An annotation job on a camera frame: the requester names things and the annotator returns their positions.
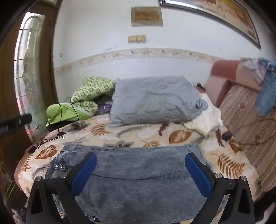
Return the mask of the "grey denim pants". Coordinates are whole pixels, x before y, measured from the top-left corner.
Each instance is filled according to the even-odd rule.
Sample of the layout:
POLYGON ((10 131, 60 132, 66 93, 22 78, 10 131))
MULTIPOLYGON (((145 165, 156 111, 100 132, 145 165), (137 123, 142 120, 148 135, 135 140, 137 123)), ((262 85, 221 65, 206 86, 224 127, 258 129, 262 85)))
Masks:
POLYGON ((193 219, 204 205, 184 159, 199 146, 108 147, 66 144, 51 161, 46 178, 68 173, 87 153, 95 170, 76 202, 85 216, 100 223, 178 223, 193 219))

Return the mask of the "leaf pattern bed blanket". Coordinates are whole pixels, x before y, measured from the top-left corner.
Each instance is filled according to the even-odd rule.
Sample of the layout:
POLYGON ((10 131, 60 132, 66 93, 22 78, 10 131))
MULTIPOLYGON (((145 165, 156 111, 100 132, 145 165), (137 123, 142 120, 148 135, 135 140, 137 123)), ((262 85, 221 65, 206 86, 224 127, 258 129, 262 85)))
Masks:
POLYGON ((246 155, 222 139, 224 125, 208 135, 190 130, 184 124, 163 123, 122 127, 108 126, 108 115, 94 116, 88 120, 69 124, 47 134, 35 151, 27 150, 20 160, 14 178, 20 189, 30 195, 31 185, 38 175, 45 176, 50 162, 66 143, 88 146, 145 147, 183 146, 192 142, 199 145, 215 171, 227 178, 247 177, 253 199, 262 192, 259 175, 246 155))

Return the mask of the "black power adapter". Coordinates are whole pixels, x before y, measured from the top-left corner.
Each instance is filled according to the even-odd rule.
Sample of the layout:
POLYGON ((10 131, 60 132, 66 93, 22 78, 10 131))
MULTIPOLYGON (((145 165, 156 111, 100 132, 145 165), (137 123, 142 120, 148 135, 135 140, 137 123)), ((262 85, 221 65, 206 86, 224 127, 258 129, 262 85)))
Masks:
POLYGON ((233 134, 230 131, 227 131, 227 132, 224 132, 222 134, 222 139, 224 141, 228 141, 228 140, 230 140, 232 138, 232 136, 233 136, 233 134))

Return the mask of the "green patterned quilt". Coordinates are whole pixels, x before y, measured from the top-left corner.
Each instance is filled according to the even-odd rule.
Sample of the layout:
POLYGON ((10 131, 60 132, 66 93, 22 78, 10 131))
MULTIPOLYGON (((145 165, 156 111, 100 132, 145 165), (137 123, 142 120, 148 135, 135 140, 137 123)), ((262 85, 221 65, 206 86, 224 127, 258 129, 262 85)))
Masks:
POLYGON ((102 77, 87 77, 73 93, 68 102, 50 105, 46 110, 46 127, 63 121, 86 120, 98 110, 96 101, 101 97, 112 96, 115 90, 114 81, 102 77))

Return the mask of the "cream white pillow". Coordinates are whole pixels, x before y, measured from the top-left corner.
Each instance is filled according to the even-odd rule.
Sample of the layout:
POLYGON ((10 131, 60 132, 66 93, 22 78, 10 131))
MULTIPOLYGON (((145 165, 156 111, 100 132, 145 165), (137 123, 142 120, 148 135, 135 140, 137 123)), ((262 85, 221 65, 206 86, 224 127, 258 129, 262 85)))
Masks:
POLYGON ((208 108, 197 118, 183 124, 190 130, 195 130, 203 135, 208 135, 211 131, 223 125, 221 111, 213 105, 206 93, 200 93, 199 95, 202 100, 208 104, 208 108))

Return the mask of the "wooden door with glass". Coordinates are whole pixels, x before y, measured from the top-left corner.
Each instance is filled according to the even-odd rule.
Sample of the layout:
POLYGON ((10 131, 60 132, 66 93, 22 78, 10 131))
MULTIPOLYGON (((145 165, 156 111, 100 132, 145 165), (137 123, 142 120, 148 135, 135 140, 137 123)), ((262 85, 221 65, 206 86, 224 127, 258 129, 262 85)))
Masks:
POLYGON ((1 1, 1 121, 30 114, 32 122, 1 135, 1 223, 27 196, 14 173, 26 150, 46 132, 46 109, 58 101, 53 38, 61 1, 1 1))

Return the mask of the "purple cloth behind pillow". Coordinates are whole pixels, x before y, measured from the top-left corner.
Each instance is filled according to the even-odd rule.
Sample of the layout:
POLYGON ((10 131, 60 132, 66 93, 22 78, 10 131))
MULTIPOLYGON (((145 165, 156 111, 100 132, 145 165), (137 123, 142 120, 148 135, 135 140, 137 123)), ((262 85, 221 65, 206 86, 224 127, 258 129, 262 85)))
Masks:
POLYGON ((98 113, 110 113, 112 100, 101 100, 98 102, 98 113))

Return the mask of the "blue jeans on sofa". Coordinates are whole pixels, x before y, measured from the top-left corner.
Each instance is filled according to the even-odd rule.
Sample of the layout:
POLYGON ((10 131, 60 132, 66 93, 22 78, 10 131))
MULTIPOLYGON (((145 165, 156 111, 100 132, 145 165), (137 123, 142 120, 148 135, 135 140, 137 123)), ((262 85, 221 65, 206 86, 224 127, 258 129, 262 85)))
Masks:
POLYGON ((255 109, 259 116, 265 117, 275 107, 276 99, 276 73, 275 61, 260 57, 259 64, 265 67, 267 74, 255 101, 255 109))

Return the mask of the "grey quilted pillow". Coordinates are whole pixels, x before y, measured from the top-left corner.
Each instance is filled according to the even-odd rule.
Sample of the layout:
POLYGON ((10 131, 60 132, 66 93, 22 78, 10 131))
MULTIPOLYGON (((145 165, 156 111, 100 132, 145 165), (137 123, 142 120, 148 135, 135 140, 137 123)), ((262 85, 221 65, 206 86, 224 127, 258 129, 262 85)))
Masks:
POLYGON ((110 127, 164 122, 189 122, 208 108, 184 76, 116 81, 110 127))

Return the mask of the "light clothes on sofa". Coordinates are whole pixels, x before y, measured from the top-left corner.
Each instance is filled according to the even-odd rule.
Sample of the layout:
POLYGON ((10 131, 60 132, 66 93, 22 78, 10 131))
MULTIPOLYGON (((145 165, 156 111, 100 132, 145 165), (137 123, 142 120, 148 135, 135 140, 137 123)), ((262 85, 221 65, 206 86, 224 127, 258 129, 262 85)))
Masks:
POLYGON ((257 58, 243 58, 242 62, 246 71, 259 85, 262 85, 267 74, 266 68, 259 63, 257 58))

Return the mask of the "pink sofa frame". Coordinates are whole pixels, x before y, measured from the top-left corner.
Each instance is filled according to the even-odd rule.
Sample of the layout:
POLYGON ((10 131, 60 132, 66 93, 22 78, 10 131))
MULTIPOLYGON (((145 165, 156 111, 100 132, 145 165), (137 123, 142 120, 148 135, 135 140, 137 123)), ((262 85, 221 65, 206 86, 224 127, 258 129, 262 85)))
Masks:
POLYGON ((212 103, 220 107, 234 85, 240 85, 254 92, 259 92, 262 87, 246 70, 244 61, 219 60, 213 64, 204 89, 212 103))

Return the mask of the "beige wall switch plate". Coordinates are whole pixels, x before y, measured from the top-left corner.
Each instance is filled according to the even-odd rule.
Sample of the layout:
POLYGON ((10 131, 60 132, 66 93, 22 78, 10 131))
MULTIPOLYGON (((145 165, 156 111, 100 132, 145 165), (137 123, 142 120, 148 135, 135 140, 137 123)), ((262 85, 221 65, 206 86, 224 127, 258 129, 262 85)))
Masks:
POLYGON ((145 35, 133 35, 128 37, 128 42, 129 43, 145 43, 146 42, 146 37, 145 35))

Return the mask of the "small framed wall plaque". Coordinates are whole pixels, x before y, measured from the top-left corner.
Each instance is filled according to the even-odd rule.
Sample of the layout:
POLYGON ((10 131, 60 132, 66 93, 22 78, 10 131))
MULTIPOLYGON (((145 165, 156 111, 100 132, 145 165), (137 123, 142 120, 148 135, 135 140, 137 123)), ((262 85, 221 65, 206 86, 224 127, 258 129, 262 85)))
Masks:
POLYGON ((163 26, 160 7, 132 7, 131 26, 163 26))

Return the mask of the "framed picture on wall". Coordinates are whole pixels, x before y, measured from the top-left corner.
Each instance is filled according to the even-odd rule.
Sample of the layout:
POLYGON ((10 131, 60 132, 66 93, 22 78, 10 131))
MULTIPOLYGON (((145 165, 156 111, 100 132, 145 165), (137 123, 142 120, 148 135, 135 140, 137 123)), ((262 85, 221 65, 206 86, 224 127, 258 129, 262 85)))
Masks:
POLYGON ((252 18, 245 7, 237 1, 216 1, 216 0, 186 0, 186 1, 160 1, 164 7, 181 8, 202 14, 232 28, 244 38, 249 40, 258 49, 261 43, 252 21, 252 18))

